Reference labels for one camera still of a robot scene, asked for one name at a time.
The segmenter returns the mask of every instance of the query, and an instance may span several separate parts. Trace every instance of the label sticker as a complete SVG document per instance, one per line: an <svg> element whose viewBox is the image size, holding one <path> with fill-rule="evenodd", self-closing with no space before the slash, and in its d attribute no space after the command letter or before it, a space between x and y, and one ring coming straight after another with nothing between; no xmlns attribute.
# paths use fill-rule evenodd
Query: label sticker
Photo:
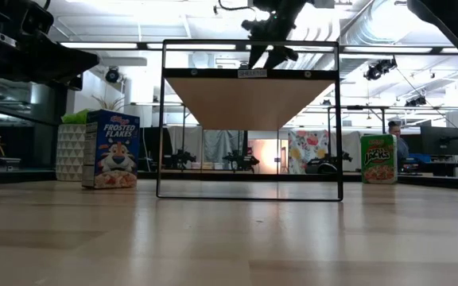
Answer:
<svg viewBox="0 0 458 286"><path fill-rule="evenodd" d="M266 69L238 70L239 79L264 78L264 77L268 77L268 70Z"/></svg>

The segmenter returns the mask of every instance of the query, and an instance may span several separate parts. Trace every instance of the light wood floor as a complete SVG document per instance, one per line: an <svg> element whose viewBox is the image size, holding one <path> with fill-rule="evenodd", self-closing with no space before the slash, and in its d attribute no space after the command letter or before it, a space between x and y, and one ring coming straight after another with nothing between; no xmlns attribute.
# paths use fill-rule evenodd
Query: light wood floor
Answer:
<svg viewBox="0 0 458 286"><path fill-rule="evenodd" d="M2 185L0 286L21 285L458 286L458 191L346 184L343 203L275 203Z"/></svg>

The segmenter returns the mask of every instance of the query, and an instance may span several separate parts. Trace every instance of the desk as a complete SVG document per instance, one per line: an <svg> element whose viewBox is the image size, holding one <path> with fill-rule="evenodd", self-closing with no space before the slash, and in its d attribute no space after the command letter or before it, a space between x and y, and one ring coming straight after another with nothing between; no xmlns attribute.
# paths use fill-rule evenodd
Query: desk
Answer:
<svg viewBox="0 0 458 286"><path fill-rule="evenodd" d="M435 176L455 176L458 162L429 162L422 165L422 172L432 172Z"/></svg>

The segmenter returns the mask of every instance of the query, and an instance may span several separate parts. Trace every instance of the green plant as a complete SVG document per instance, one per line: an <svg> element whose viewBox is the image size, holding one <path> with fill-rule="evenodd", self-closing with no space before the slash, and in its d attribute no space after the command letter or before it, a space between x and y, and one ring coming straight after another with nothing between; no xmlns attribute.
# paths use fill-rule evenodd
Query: green plant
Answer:
<svg viewBox="0 0 458 286"><path fill-rule="evenodd" d="M104 110L120 111L124 107L124 96L113 101L106 101L105 99L102 99L94 95L92 95L91 97L94 98L100 104L100 107Z"/></svg>

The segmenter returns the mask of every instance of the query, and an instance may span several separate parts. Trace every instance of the frosted flakes cereal box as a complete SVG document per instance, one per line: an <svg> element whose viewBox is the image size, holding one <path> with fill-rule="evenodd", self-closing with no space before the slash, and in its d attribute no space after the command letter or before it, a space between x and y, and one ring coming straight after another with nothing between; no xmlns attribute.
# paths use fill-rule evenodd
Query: frosted flakes cereal box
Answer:
<svg viewBox="0 0 458 286"><path fill-rule="evenodd" d="M109 110L87 114L83 187L98 189L137 185L139 123L137 116Z"/></svg>
<svg viewBox="0 0 458 286"><path fill-rule="evenodd" d="M361 137L362 181L366 184L397 183L397 138L394 135Z"/></svg>

